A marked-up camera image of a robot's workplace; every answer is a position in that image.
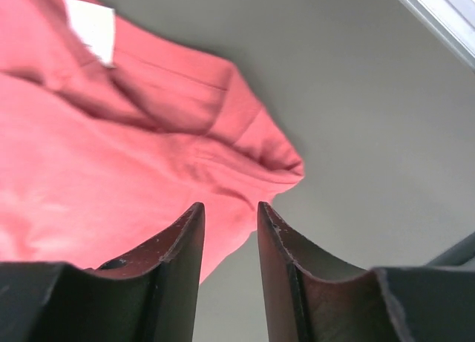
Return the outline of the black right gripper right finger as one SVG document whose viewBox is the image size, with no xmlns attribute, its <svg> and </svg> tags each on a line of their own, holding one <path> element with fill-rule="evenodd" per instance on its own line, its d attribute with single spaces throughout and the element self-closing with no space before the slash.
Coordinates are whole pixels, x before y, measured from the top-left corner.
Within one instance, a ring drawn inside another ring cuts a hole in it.
<svg viewBox="0 0 475 342">
<path fill-rule="evenodd" d="M 364 270 L 258 206 L 258 248 L 271 341 L 472 341 L 472 266 Z"/>
</svg>

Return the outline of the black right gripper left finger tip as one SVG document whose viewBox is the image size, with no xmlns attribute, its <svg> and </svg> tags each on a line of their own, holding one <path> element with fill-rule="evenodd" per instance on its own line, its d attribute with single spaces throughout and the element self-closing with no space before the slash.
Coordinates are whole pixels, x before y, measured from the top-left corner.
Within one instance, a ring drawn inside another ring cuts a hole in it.
<svg viewBox="0 0 475 342">
<path fill-rule="evenodd" d="M 1 264 L 3 341 L 190 341 L 205 233 L 193 204 L 171 226 L 98 269 Z"/>
</svg>

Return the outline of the salmon pink t-shirt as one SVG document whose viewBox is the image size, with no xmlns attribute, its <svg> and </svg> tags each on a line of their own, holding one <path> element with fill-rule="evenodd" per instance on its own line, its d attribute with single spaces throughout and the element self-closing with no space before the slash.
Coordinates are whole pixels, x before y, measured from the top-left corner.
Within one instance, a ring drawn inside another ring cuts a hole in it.
<svg viewBox="0 0 475 342">
<path fill-rule="evenodd" d="M 65 2 L 1 0 L 1 259 L 97 267 L 201 202 L 208 277 L 303 160 L 230 61 L 115 16 L 106 67 Z"/>
</svg>

